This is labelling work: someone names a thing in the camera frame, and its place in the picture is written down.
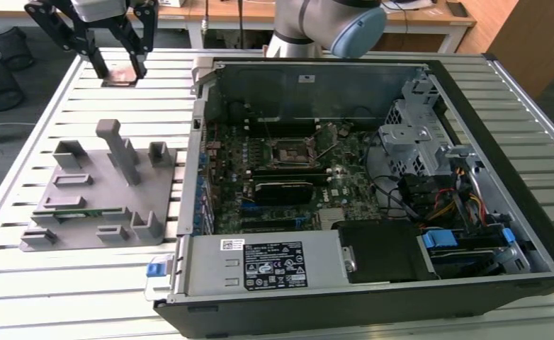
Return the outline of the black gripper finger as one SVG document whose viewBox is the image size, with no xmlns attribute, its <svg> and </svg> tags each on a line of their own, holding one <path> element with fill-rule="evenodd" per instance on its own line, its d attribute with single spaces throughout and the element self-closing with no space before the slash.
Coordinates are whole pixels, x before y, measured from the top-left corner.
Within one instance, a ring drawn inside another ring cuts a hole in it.
<svg viewBox="0 0 554 340">
<path fill-rule="evenodd" d="M 25 10 L 53 41 L 66 51 L 75 51 L 95 69 L 97 76 L 109 76 L 109 68 L 97 46 L 95 33 L 79 18 L 73 1 L 30 1 Z"/>
<path fill-rule="evenodd" d="M 126 11 L 133 9 L 143 26 L 143 36 L 137 34 L 126 13 L 111 18 L 110 32 L 129 52 L 137 78 L 143 79 L 147 74 L 145 61 L 147 54 L 154 50 L 159 5 L 157 1 L 122 1 L 122 4 Z"/>
</svg>

